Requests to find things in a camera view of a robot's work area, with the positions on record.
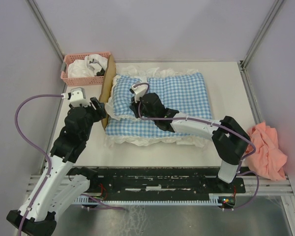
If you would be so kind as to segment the blue gingham mattress pad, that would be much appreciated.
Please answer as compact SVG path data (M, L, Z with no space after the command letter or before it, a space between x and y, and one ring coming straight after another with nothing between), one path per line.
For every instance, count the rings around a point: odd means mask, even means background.
M203 148L205 138L173 132L168 118L178 112L213 118L204 77L196 69L175 72L123 68L112 80L105 109L109 116L105 128L109 145L149 146L163 142Z

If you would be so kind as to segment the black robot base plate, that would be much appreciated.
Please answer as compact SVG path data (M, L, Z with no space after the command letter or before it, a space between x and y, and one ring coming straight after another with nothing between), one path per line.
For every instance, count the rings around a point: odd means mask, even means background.
M95 168L97 176L91 181L88 193L179 191L226 194L245 193L242 178L225 183L218 177L217 168Z

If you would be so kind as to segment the blue gingham pillow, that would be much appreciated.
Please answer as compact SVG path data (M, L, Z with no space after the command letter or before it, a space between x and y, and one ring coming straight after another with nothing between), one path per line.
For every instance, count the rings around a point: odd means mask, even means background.
M130 89L137 83L147 83L146 77L116 75L113 78L111 96L105 104L106 112L110 118L116 120L137 119L134 112L129 108L131 105L131 98L133 97Z

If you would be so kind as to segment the wooden pet bed frame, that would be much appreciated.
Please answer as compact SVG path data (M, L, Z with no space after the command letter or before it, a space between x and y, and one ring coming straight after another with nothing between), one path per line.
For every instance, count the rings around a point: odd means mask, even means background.
M99 101L106 104L111 96L113 79L116 76L116 63L113 55L108 57L107 69L104 75Z

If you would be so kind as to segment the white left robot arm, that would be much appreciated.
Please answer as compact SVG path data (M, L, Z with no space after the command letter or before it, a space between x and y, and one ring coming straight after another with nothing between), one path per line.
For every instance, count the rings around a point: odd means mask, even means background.
M6 217L18 229L18 235L52 235L66 209L84 192L93 192L99 186L96 171L73 165L86 148L93 124L106 118L104 103L96 97L87 100L71 96L69 101L65 126L50 153L43 153L47 168L23 205Z

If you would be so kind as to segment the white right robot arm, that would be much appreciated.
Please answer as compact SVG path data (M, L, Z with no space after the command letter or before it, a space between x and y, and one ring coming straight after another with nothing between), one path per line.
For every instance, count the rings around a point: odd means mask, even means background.
M166 108L156 93L141 97L134 95L130 109L136 118L151 120L162 131L195 135L212 141L222 160L215 181L216 188L221 192L233 188L243 155L252 144L249 135L234 118L225 116L222 120L210 120L189 116Z

